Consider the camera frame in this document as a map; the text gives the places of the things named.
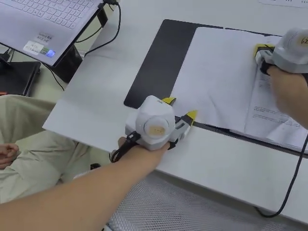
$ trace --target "hand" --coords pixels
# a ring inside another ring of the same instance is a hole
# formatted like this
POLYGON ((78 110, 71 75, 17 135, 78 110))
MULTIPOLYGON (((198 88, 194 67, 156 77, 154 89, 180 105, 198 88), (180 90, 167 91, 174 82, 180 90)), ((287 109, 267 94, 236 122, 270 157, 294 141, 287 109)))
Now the hand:
POLYGON ((270 67, 268 74, 271 76, 271 86, 278 109, 290 114, 292 101, 299 98, 299 94, 308 91, 305 78, 301 74, 284 72, 276 66, 270 67))
POLYGON ((19 147, 14 143, 0 144, 0 169, 10 166, 17 157, 19 147))
MULTIPOLYGON (((121 147, 125 138, 121 137, 118 140, 118 145, 121 147)), ((170 144, 165 144, 161 149, 155 151, 148 151, 147 149, 141 146, 135 146, 130 149, 121 159, 120 161, 132 161, 136 164, 136 166, 145 167, 149 172, 152 172, 159 165, 164 153, 168 150, 170 144)))

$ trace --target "beige pants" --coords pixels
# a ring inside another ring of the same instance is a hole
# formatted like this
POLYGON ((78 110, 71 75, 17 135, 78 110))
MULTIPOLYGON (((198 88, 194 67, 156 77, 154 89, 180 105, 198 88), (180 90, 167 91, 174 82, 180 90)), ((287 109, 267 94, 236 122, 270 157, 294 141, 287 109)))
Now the beige pants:
POLYGON ((0 143, 42 132, 28 150, 0 170, 0 204, 54 187, 90 168, 89 147, 42 129, 54 104, 23 96, 0 96, 0 143))

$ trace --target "gray mesh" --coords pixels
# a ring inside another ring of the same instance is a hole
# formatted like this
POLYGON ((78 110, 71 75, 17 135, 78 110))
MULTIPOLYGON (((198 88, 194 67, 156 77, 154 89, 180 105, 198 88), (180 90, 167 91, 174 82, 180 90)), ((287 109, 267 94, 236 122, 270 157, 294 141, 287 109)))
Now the gray mesh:
POLYGON ((155 175, 132 188, 109 227, 113 231, 299 231, 200 197, 155 175))

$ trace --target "white table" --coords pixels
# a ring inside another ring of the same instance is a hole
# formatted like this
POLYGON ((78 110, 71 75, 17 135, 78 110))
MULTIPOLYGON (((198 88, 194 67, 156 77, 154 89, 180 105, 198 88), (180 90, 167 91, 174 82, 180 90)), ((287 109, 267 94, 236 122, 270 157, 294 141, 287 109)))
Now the white table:
MULTIPOLYGON (((282 35, 307 26, 308 9, 262 5, 257 0, 123 0, 122 28, 110 45, 89 55, 44 125, 74 140, 117 148, 133 109, 123 101, 164 19, 282 35)), ((118 12, 93 47, 116 33, 118 12)), ((298 157, 193 128, 165 155, 158 170, 238 200, 277 211, 298 157)), ((283 215, 308 223, 308 160, 304 159, 283 215)))

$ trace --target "open notebook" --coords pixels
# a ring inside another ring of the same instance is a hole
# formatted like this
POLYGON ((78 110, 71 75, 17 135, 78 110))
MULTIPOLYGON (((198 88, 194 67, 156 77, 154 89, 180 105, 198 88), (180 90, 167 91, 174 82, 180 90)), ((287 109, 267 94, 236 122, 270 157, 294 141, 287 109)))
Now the open notebook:
POLYGON ((256 44, 280 38, 199 27, 171 93, 176 114, 197 109, 199 123, 300 151, 307 130, 279 112, 254 60, 256 44))

